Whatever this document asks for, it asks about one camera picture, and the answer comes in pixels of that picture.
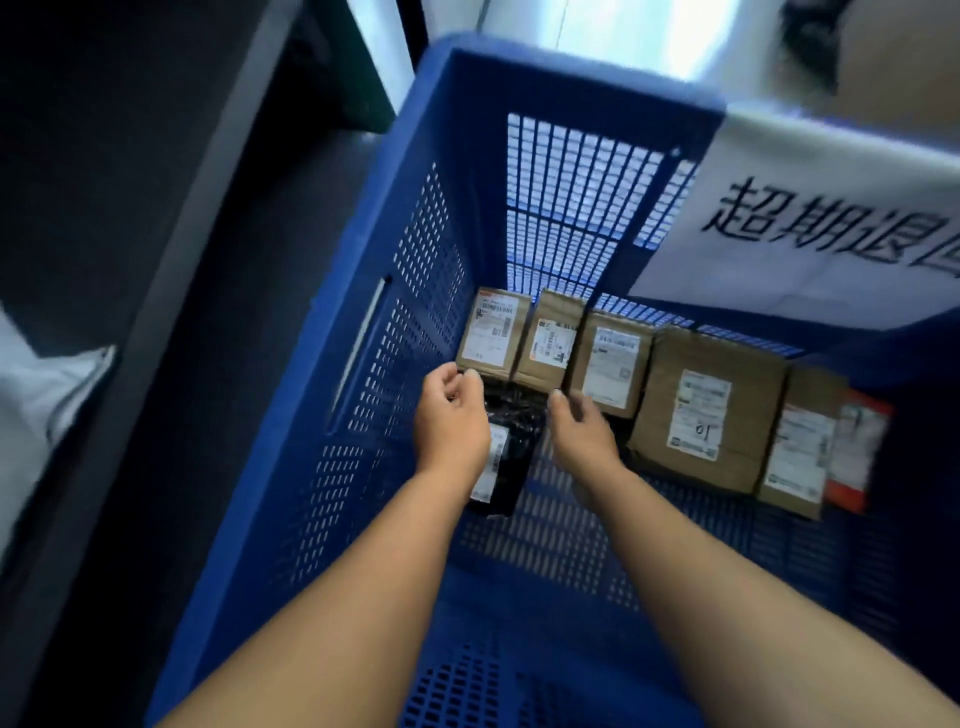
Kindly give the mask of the person's left hand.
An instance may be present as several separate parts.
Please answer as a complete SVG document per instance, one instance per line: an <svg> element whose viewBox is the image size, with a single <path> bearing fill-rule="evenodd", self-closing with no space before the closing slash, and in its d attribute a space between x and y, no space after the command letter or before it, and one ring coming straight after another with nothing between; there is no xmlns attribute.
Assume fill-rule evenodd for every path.
<svg viewBox="0 0 960 728"><path fill-rule="evenodd" d="M491 430L485 405L429 399L429 373L414 413L415 473L467 501L487 464Z"/></svg>

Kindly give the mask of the black plastic parcel bag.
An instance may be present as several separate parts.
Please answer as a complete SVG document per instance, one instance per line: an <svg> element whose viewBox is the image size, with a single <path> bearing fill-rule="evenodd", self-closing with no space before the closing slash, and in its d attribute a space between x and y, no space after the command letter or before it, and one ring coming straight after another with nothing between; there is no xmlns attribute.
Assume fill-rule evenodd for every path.
<svg viewBox="0 0 960 728"><path fill-rule="evenodd" d="M485 518L510 518L546 429L547 394L482 376L490 429L486 466L466 508Z"/></svg>

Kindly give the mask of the person's right forearm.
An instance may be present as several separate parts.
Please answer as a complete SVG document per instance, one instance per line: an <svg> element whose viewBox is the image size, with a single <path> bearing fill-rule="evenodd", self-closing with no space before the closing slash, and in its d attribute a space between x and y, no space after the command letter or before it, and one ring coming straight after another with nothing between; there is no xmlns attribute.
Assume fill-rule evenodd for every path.
<svg viewBox="0 0 960 728"><path fill-rule="evenodd" d="M617 460L565 464L709 725L960 728L960 706Z"/></svg>

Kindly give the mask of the small brown cardboard parcel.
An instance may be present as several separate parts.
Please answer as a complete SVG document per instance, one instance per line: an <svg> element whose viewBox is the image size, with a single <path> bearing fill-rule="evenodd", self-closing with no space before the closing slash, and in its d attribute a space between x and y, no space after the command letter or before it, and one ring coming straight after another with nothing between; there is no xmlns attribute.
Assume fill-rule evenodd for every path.
<svg viewBox="0 0 960 728"><path fill-rule="evenodd" d="M533 298L482 286L474 297L455 362L498 382L510 382Z"/></svg>

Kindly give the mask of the large brown cardboard parcel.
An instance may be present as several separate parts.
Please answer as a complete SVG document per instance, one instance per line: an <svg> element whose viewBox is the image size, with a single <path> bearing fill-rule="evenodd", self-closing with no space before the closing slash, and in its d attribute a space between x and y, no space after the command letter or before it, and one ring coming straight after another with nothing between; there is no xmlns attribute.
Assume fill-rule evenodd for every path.
<svg viewBox="0 0 960 728"><path fill-rule="evenodd" d="M626 447L654 473L751 495L787 370L778 354L668 326L654 336Z"/></svg>

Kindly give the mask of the red parcel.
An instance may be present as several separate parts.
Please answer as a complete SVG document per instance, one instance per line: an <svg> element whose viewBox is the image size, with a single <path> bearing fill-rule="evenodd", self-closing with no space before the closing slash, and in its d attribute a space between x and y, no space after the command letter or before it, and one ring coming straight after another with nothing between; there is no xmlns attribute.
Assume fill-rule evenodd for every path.
<svg viewBox="0 0 960 728"><path fill-rule="evenodd" d="M827 503L854 514L865 512L872 469L894 411L885 401L847 389L827 467Z"/></svg>

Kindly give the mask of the white plastic bag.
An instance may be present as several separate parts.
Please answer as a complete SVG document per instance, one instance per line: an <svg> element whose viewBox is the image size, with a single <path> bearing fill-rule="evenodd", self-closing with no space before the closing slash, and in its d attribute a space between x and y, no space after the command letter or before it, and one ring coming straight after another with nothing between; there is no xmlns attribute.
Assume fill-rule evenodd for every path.
<svg viewBox="0 0 960 728"><path fill-rule="evenodd" d="M40 356L0 304L0 564L22 512L116 346Z"/></svg>

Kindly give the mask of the person's right hand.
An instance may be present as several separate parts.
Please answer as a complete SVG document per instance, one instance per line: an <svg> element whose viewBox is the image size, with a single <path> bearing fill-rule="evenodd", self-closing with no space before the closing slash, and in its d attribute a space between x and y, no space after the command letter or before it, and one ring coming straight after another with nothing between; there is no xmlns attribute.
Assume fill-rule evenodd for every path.
<svg viewBox="0 0 960 728"><path fill-rule="evenodd" d="M549 429L558 466L587 491L601 489L624 470L614 432L599 408L593 426L552 429L549 418Z"/></svg>

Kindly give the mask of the person's left forearm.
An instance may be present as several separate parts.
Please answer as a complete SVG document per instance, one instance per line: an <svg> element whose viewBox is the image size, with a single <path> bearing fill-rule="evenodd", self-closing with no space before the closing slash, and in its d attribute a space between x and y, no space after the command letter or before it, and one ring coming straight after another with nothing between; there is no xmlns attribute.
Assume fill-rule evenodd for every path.
<svg viewBox="0 0 960 728"><path fill-rule="evenodd" d="M158 728L396 728L484 465L428 465Z"/></svg>

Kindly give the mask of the dark grey shelf frame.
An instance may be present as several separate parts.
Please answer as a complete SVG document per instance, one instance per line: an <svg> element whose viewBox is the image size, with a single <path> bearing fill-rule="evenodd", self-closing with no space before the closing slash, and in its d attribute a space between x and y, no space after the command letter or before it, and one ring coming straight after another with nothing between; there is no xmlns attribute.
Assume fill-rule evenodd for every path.
<svg viewBox="0 0 960 728"><path fill-rule="evenodd" d="M113 345L0 570L17 728L304 0L0 0L0 303Z"/></svg>

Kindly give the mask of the medium brown cardboard parcel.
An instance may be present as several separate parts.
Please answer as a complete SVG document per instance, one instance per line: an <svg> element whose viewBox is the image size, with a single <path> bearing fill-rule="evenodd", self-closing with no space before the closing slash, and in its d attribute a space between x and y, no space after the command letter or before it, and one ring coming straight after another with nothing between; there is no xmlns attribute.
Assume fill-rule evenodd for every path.
<svg viewBox="0 0 960 728"><path fill-rule="evenodd" d="M608 416L635 418L655 336L651 325L590 311L574 349L569 389L591 398Z"/></svg>

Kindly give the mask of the narrow brown cardboard parcel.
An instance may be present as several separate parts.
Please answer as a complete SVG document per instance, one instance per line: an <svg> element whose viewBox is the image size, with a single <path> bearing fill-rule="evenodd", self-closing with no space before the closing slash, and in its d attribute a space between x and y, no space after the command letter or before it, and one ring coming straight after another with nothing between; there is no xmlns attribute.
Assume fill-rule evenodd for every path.
<svg viewBox="0 0 960 728"><path fill-rule="evenodd" d="M551 289L540 292L510 382L549 394L562 387L587 301Z"/></svg>

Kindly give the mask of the flat brown cardboard parcel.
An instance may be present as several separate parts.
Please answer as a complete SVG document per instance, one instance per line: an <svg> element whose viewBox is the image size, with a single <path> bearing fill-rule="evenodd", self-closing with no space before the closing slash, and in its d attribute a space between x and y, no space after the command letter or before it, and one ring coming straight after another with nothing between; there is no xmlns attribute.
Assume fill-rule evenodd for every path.
<svg viewBox="0 0 960 728"><path fill-rule="evenodd" d="M821 519L845 376L790 365L756 499L810 521Z"/></svg>

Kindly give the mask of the white paper sign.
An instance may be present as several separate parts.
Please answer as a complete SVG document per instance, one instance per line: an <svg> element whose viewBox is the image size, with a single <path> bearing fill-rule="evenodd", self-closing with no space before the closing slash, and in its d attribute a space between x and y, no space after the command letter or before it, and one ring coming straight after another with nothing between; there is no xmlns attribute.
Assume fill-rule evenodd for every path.
<svg viewBox="0 0 960 728"><path fill-rule="evenodd" d="M730 105L630 296L867 331L960 308L960 151Z"/></svg>

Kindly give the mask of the blue plastic crate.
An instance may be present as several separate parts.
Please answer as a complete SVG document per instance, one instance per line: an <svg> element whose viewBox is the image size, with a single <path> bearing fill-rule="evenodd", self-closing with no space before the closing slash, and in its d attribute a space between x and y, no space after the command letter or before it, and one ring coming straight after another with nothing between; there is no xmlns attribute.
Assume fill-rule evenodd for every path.
<svg viewBox="0 0 960 728"><path fill-rule="evenodd" d="M960 728L960 153L431 47L150 728Z"/></svg>

